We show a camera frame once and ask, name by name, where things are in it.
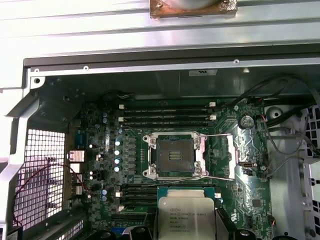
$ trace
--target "green circuit board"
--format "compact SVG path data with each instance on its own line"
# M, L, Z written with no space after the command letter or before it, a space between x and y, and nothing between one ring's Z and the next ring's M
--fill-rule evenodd
M260 117L264 114L263 102L244 99L237 106L220 107L230 101L119 99L87 103L81 111L86 170L98 172L95 179L89 179L89 174L84 176L86 184L95 189L88 208L91 228L121 233L126 227L145 224L150 209L157 206L157 184L212 187L218 193L216 207L224 208L238 228L251 229L262 239L271 239L267 219L271 214L270 188L263 177L268 162L267 137ZM241 126L245 116L254 121L249 129ZM190 149L194 141L191 132L208 136L201 138L207 174L234 178L233 181L201 178L174 182L194 176L192 164L174 164L187 159L179 149L185 148L184 153ZM144 139L152 133L161 133L156 149L150 149ZM169 148L168 142L176 144L176 148ZM197 158L195 152L188 161ZM235 161L254 166L234 167ZM146 176L151 164L156 165L158 177L167 179Z

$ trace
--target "label sticker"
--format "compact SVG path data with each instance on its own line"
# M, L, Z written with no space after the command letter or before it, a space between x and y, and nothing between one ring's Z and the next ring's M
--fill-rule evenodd
M197 76L215 76L217 74L217 69L208 69L208 70L190 70L189 77Z
M10 234L7 237L7 240L18 240L18 231L15 231L14 233Z

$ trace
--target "cpu socket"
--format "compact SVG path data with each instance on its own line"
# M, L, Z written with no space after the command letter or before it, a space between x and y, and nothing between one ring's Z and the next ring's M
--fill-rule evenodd
M145 135L148 143L148 169L143 176L172 181L207 175L204 134L196 131L154 132Z

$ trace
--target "motherboard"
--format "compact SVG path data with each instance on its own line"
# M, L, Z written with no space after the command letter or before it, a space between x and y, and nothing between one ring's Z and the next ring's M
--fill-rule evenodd
M86 103L76 145L92 230L153 227L159 187L213 188L238 228L271 239L263 101L134 100Z

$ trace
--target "red wire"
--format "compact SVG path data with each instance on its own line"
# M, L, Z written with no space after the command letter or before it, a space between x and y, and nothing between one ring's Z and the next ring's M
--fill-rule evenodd
M38 173L40 173L41 171L49 168L49 167L52 167L52 166L62 166L62 167L66 167L68 169L70 169L72 171L72 173L74 174L74 176L76 177L76 179L78 179L78 181L81 183L81 185L83 186L83 188L86 190L86 191L89 191L89 189L87 188L87 186L85 185L85 183L83 181L80 180L80 178L78 177L77 173L68 165L65 165L65 164L59 164L59 163L54 163L54 164L49 164L47 166L44 166L43 168L40 168L38 171L36 171L34 174L32 174L25 182L24 184L19 188L18 191L16 191L14 197L13 197L13 204L12 204L12 215L13 215L13 221L17 224L20 224L20 226L22 226L22 223L20 221L18 221L16 219L16 216L15 216L15 201L16 201L16 198L18 196L18 194L22 191L22 189L25 188L25 186L28 184L28 182L34 177L36 176Z

